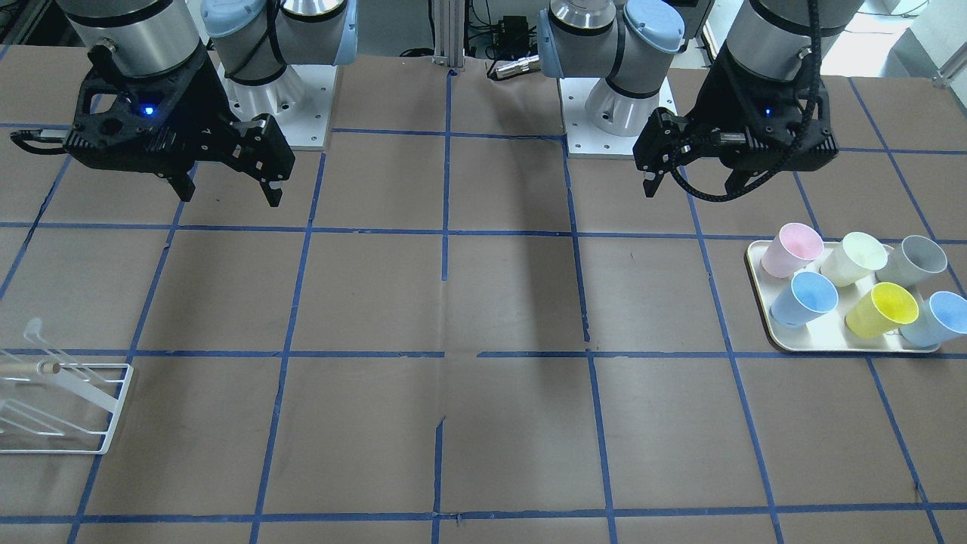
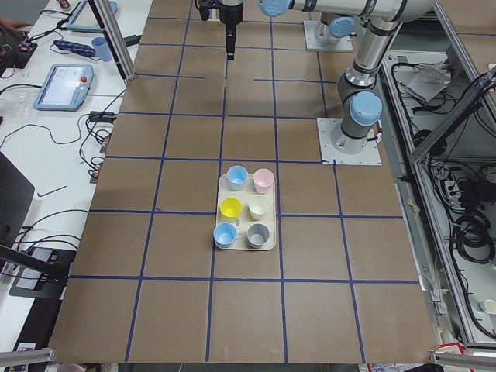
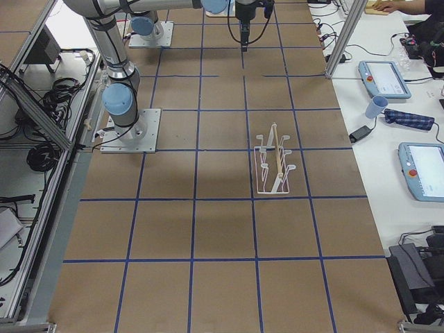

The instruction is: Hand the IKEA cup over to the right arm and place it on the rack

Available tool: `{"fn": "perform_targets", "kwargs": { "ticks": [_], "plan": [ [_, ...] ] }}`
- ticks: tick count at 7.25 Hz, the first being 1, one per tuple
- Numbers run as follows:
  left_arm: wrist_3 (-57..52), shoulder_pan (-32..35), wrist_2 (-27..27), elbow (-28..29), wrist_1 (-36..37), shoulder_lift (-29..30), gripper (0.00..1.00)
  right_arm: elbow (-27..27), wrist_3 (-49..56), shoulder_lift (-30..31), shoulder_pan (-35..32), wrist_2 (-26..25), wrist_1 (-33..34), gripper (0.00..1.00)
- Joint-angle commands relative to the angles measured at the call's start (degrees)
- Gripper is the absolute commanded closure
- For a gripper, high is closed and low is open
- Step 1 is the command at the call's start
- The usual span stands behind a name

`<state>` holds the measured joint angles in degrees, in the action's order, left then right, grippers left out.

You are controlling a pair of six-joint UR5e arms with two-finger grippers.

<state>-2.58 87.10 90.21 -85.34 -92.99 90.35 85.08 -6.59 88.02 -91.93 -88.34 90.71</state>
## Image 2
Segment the person hand on desk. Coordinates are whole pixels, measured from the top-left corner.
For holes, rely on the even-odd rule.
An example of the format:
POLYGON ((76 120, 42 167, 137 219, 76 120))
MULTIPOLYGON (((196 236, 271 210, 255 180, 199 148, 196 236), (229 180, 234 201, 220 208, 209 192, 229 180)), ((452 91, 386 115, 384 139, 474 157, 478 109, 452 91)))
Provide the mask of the person hand on desk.
POLYGON ((31 23, 28 23, 28 22, 25 22, 22 20, 10 19, 10 18, 5 18, 5 17, 0 18, 0 23, 6 29, 10 29, 13 31, 23 31, 23 30, 31 28, 33 26, 31 23))

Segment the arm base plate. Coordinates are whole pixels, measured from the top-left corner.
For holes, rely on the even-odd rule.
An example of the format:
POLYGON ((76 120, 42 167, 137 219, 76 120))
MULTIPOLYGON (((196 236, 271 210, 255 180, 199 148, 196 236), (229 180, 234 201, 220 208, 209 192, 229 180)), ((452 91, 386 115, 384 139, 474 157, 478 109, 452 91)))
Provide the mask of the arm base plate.
POLYGON ((367 137, 351 139, 341 131, 341 118, 317 118, 320 153, 323 164, 381 166, 378 143, 380 133, 370 128, 367 137))
POLYGON ((336 38, 331 35, 329 27, 320 21, 304 21, 306 50, 351 53, 352 40, 349 35, 336 38))

